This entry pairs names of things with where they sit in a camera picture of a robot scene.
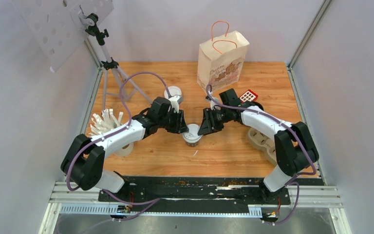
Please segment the white coffee lid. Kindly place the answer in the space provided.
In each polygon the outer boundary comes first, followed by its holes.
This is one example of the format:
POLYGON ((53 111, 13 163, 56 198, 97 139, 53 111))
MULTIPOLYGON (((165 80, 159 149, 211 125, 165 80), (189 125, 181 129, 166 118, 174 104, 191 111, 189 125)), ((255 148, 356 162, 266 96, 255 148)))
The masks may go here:
POLYGON ((197 124, 189 124, 187 125, 189 128, 188 132, 182 133, 183 139, 201 139, 202 136, 198 135, 198 130, 200 128, 197 124))

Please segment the dark coffee cup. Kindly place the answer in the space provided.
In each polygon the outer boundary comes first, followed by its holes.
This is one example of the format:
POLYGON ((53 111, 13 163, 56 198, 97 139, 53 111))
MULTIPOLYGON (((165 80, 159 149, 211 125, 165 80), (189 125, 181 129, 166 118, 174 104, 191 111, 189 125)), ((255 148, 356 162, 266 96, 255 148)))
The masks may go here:
POLYGON ((185 139, 185 142, 190 147, 195 147, 199 144, 200 139, 185 139))

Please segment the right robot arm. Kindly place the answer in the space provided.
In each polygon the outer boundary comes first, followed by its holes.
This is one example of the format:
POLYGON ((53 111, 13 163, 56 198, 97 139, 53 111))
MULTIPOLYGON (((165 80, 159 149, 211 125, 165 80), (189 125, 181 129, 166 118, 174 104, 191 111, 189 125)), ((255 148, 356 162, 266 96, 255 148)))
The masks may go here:
POLYGON ((234 89, 219 94, 221 101, 213 97, 212 87, 205 88, 207 99, 214 107, 203 109, 203 120, 198 135, 209 135, 221 131, 230 121, 257 130, 264 140, 271 139, 276 153, 276 166, 263 179, 259 198, 264 203, 272 203, 278 197, 278 190, 290 184, 303 170, 312 167, 319 155, 308 126, 304 122, 291 123, 272 116, 264 111, 256 101, 242 102, 234 89))

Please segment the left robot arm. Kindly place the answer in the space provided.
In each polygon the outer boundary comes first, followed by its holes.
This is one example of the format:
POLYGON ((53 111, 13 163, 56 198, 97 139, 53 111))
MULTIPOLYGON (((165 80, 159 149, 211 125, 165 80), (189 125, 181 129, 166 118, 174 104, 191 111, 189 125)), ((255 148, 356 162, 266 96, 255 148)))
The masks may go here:
POLYGON ((173 134, 187 132, 184 112, 179 108, 182 101, 180 95, 169 99, 157 97, 149 108, 131 117, 125 125, 94 137, 76 136, 61 163, 61 171, 84 191, 96 187, 110 191, 117 201, 125 201, 130 195, 129 187, 121 175, 103 169, 104 160, 158 129, 173 134))

